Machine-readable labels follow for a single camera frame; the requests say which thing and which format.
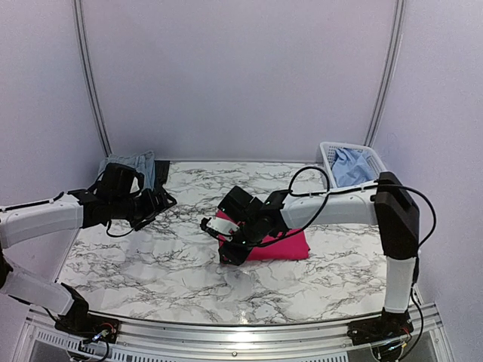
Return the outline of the magenta t-shirt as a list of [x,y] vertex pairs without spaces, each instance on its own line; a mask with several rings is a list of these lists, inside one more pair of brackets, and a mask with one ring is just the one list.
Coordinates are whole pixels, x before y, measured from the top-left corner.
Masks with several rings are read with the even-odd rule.
[[305,232],[300,232],[268,247],[254,248],[248,255],[247,261],[303,260],[309,258],[309,251]]

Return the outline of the light blue shirt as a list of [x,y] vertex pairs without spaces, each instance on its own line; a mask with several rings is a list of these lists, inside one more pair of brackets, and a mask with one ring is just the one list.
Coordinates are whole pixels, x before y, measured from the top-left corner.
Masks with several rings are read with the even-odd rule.
[[356,186],[374,180],[376,174],[369,165],[369,157],[370,154],[367,151],[336,149],[331,170],[337,186]]

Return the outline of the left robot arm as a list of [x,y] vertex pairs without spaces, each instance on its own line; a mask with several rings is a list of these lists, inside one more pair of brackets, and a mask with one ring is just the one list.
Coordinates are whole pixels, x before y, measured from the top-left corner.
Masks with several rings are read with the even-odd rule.
[[[136,169],[108,163],[92,186],[61,192],[57,197],[1,209],[1,249],[65,230],[110,228],[124,220],[137,232],[153,222],[177,201],[164,188],[169,161],[154,163],[154,184],[144,186]],[[1,258],[1,292],[27,305],[37,305],[57,314],[59,328],[87,336],[99,321],[89,312],[88,302],[71,286],[44,278]]]

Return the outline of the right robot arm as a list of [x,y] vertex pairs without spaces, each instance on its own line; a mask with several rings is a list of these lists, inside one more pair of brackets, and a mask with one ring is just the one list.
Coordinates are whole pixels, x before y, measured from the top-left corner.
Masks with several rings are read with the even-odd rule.
[[420,235],[420,197],[430,212],[435,208],[422,192],[404,186],[385,171],[371,182],[321,192],[296,193],[291,187],[272,192],[261,201],[235,186],[219,203],[223,217],[208,220],[206,229],[222,242],[219,254],[231,265],[241,265],[254,248],[298,235],[311,225],[362,224],[378,227],[386,257],[386,295],[383,314],[374,332],[389,338],[408,318],[408,306],[418,279],[420,248],[434,233]]

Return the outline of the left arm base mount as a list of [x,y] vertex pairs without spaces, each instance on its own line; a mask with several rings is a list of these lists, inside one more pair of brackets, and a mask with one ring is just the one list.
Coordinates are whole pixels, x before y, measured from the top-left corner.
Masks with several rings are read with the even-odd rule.
[[112,344],[117,340],[120,320],[87,314],[77,327],[65,318],[58,318],[54,327],[56,330],[80,336],[89,342],[103,341]]

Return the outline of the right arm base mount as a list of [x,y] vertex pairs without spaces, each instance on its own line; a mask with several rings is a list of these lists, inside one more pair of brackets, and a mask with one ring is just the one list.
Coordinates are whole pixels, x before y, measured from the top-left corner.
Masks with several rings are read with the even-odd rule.
[[363,345],[406,336],[413,331],[414,327],[409,318],[379,316],[350,322],[347,336],[353,345]]

